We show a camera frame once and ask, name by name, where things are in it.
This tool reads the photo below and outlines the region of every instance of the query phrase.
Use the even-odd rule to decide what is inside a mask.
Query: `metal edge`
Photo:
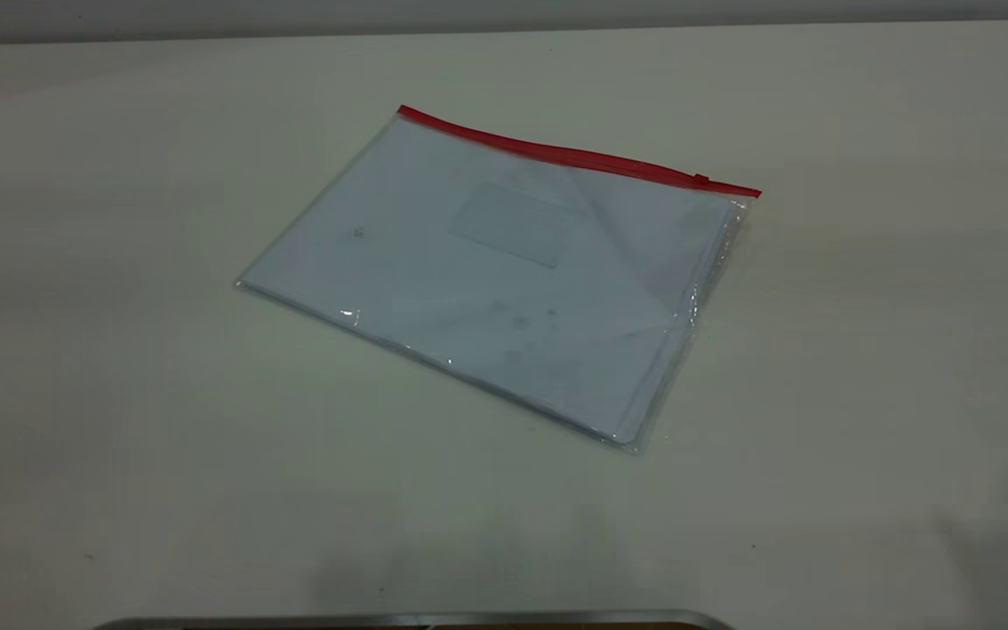
[[[92,630],[176,630],[213,627],[220,630],[251,627],[371,627],[371,626],[489,626],[501,623],[685,623],[704,630],[733,630],[725,622],[691,610],[559,611],[558,613],[364,614],[347,617],[168,617],[127,618],[103,623]]]

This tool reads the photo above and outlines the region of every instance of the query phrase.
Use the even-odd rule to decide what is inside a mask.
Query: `white table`
[[[395,111],[764,188],[641,456],[232,280]],[[1008,23],[0,46],[0,627],[1008,620]]]

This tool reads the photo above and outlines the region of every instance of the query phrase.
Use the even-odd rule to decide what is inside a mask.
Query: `red zipper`
[[[581,149],[553,147],[551,144],[525,142],[523,140],[516,140],[515,138],[507,138],[507,136],[497,136],[495,133],[488,133],[487,131],[462,127],[460,124],[448,123],[448,121],[440,118],[425,115],[425,113],[409,108],[407,105],[401,105],[399,116],[423,125],[423,127],[443,131],[466,140],[473,140],[494,149],[507,151],[509,154],[558,163],[562,164],[562,166],[613,172],[616,175],[635,176],[637,179],[647,179],[649,182],[666,183],[667,186],[720,193],[723,196],[745,196],[753,197],[753,199],[760,197],[760,191],[756,188],[735,186],[733,183],[713,182],[707,175],[688,175],[685,172],[659,166],[659,164],[655,163],[636,161],[634,159],[621,158],[621,156],[610,156]]]

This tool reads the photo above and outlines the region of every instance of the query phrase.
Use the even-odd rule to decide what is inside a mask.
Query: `transparent plastic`
[[[635,452],[758,195],[403,108],[237,284]]]

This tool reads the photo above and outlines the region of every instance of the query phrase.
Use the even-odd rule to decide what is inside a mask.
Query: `white wall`
[[[0,43],[1005,17],[1008,0],[0,0]]]

